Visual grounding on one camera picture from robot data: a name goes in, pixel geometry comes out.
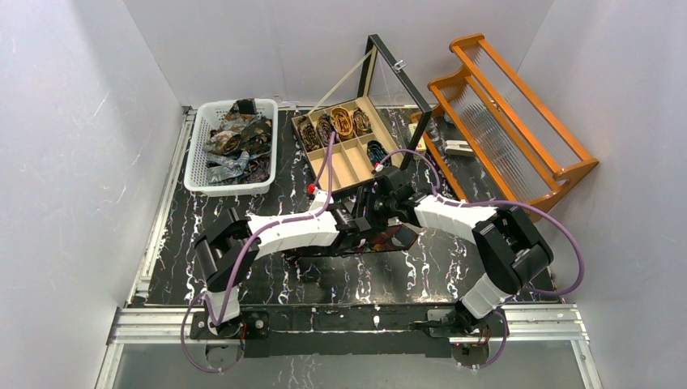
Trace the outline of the red patterned tie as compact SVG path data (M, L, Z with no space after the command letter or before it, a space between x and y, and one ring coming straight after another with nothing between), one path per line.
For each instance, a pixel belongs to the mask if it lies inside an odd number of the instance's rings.
M409 250L418 233L403 224L387 226L383 231L370 230L359 237L346 237L327 247L325 256L384 253Z

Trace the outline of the blue green tie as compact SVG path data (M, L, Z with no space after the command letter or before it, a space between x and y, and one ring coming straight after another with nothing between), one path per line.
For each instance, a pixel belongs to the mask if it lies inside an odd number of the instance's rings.
M392 166L391 158L388 156L389 153L377 140L370 140L366 144L366 155L373 166L373 172L378 169L379 165L384 167Z

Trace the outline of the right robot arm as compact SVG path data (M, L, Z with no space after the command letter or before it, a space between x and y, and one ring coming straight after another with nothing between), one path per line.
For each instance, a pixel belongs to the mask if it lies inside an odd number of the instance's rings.
M453 309L439 317L429 314L425 321L413 323L413 329L468 334L485 327L494 312L553 261L552 250L520 206L472 206L419 192L394 166L376 165L373 179L374 216L466 239L476 246L484 268Z

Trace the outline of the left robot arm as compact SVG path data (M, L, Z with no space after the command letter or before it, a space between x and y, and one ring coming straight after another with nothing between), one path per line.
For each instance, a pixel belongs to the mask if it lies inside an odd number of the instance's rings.
M253 262L290 251L301 256L342 256L371 242L377 230L364 216L316 189L307 211L281 216L239 216L230 209L196 238L194 253L203 275L206 329L214 336L238 331L238 286Z

